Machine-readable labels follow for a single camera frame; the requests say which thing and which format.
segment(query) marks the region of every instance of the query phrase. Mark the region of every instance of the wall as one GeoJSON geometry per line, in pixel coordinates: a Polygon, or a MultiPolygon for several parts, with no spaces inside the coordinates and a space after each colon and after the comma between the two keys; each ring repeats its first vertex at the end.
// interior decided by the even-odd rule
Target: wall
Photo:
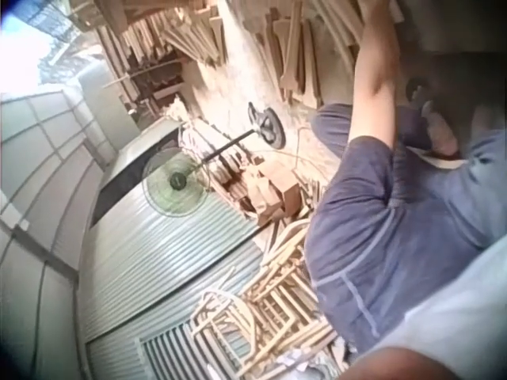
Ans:
{"type": "Polygon", "coordinates": [[[106,62],[96,62],[78,76],[86,103],[112,146],[121,150],[139,136],[140,131],[119,98],[118,85],[106,86],[114,79],[106,62]]]}
{"type": "Polygon", "coordinates": [[[116,151],[80,91],[2,95],[0,343],[25,375],[81,378],[74,291],[116,151]]]}

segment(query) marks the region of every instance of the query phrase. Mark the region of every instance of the concrete floor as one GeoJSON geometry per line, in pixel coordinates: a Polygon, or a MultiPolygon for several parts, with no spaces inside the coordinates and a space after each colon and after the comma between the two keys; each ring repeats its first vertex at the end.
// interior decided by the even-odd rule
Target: concrete floor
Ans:
{"type": "MultiPolygon", "coordinates": [[[[250,127],[246,112],[249,101],[259,109],[273,108],[287,134],[286,148],[281,153],[268,153],[267,146],[256,137],[246,140],[247,147],[253,151],[262,151],[264,155],[276,155],[285,165],[326,183],[336,172],[339,162],[309,130],[309,119],[315,110],[297,103],[289,106],[280,99],[270,80],[260,45],[241,26],[244,14],[249,17],[253,13],[262,16],[268,13],[270,6],[277,6],[281,16],[288,16],[290,1],[229,2],[231,4],[225,0],[218,1],[225,31],[227,63],[218,68],[200,63],[186,65],[183,77],[187,86],[182,93],[187,103],[194,113],[203,116],[232,137],[250,127]]],[[[441,2],[433,0],[399,2],[406,15],[406,23],[398,26],[404,71],[400,78],[398,102],[406,102],[404,78],[414,75],[426,77],[435,89],[444,117],[455,129],[464,146],[470,138],[470,119],[475,105],[485,99],[492,101],[493,98],[498,104],[505,103],[507,61],[499,53],[502,51],[501,44],[504,43],[503,36],[498,38],[495,27],[491,33],[493,37],[489,38],[485,32],[484,20],[481,19],[472,28],[475,33],[468,32],[463,34],[462,39],[458,38],[459,33],[471,25],[471,14],[477,8],[471,4],[471,0],[459,0],[459,4],[452,0],[456,7],[462,6],[459,12],[462,23],[449,21],[449,4],[442,6],[441,2]],[[457,53],[462,50],[475,53],[457,53]]],[[[305,15],[312,22],[324,103],[351,103],[352,79],[346,75],[341,60],[334,51],[330,34],[311,9],[307,9],[305,15]]]]}

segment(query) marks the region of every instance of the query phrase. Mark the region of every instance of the person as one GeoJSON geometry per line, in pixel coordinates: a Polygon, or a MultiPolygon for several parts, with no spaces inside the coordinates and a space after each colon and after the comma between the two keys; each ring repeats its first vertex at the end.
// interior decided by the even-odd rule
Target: person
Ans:
{"type": "Polygon", "coordinates": [[[341,380],[495,380],[507,374],[507,235],[406,313],[341,380]]]}
{"type": "Polygon", "coordinates": [[[341,164],[311,219],[305,261],[320,309],[359,354],[507,233],[505,130],[483,131],[453,170],[408,148],[454,154],[457,144],[420,109],[395,107],[388,3],[377,0],[366,22],[353,106],[327,105],[312,121],[341,164]]]}

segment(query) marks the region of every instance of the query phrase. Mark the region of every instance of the wooden block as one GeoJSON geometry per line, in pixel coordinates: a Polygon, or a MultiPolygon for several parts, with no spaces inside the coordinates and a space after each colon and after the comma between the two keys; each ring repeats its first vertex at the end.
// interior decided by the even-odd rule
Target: wooden block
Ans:
{"type": "Polygon", "coordinates": [[[282,99],[284,98],[284,92],[280,88],[280,77],[283,72],[282,55],[280,52],[280,46],[276,42],[276,37],[273,32],[273,22],[269,15],[265,17],[265,30],[264,30],[264,41],[265,41],[265,54],[266,60],[268,61],[268,69],[273,84],[278,91],[282,99]]]}
{"type": "Polygon", "coordinates": [[[220,53],[220,63],[225,62],[225,47],[223,43],[223,21],[220,16],[211,17],[209,24],[212,27],[213,35],[215,36],[216,47],[220,53]]]}
{"type": "Polygon", "coordinates": [[[306,72],[303,104],[317,109],[322,105],[322,98],[318,83],[317,63],[315,61],[314,38],[311,32],[311,24],[308,20],[303,22],[303,46],[306,72]]]}
{"type": "Polygon", "coordinates": [[[301,36],[301,0],[292,3],[291,26],[287,42],[287,65],[280,78],[280,86],[284,89],[296,91],[298,89],[297,66],[299,55],[299,38],[301,36]]]}
{"type": "Polygon", "coordinates": [[[282,195],[285,216],[293,216],[301,208],[299,182],[294,173],[278,162],[266,161],[258,165],[259,172],[269,179],[282,195]]]}

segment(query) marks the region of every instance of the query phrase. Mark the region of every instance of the standing fan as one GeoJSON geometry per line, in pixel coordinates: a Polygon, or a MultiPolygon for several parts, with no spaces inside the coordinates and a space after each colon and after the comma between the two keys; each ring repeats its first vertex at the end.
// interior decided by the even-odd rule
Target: standing fan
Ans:
{"type": "Polygon", "coordinates": [[[186,216],[199,208],[208,194],[208,163],[226,149],[257,133],[272,148],[282,149],[285,133],[278,115],[267,108],[259,112],[248,104],[252,128],[198,162],[195,154],[182,148],[169,148],[153,156],[143,171],[143,190],[148,203],[166,216],[186,216]]]}
{"type": "Polygon", "coordinates": [[[160,214],[186,216],[199,208],[208,194],[208,167],[188,150],[169,148],[153,156],[143,171],[148,203],[160,214]]]}

